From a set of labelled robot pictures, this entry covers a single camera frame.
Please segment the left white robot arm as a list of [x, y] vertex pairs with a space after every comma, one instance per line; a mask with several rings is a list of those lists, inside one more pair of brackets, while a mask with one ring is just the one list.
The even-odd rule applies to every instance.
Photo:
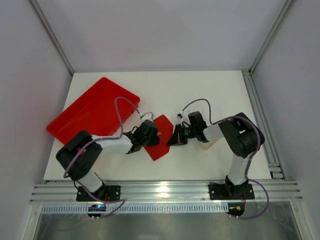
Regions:
[[92, 170], [96, 160], [104, 155], [133, 154], [159, 143], [156, 124], [145, 120], [134, 131], [124, 132], [120, 137], [94, 138], [88, 131], [80, 131], [57, 152], [56, 159], [65, 170], [63, 177], [80, 184], [81, 196], [105, 202], [108, 187]]

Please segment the red paper napkin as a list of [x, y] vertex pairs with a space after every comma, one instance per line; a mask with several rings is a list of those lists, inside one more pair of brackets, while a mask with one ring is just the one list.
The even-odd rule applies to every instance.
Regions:
[[158, 132], [161, 133], [159, 138], [159, 144], [155, 146], [145, 146], [144, 149], [151, 157], [153, 161], [156, 161], [168, 154], [170, 151], [170, 146], [167, 146], [168, 140], [171, 138], [174, 125], [165, 115], [160, 115], [154, 119], [154, 123], [158, 129]]

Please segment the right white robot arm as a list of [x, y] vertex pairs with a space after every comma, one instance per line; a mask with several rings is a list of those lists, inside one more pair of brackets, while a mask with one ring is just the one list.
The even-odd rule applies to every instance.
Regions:
[[215, 200], [253, 200], [255, 194], [248, 172], [253, 156], [265, 143], [263, 133], [240, 112], [216, 124], [207, 125], [200, 112], [188, 115], [189, 123], [179, 123], [167, 146], [186, 145], [189, 139], [209, 143], [224, 138], [233, 153], [232, 163], [224, 183], [208, 184], [209, 198]]

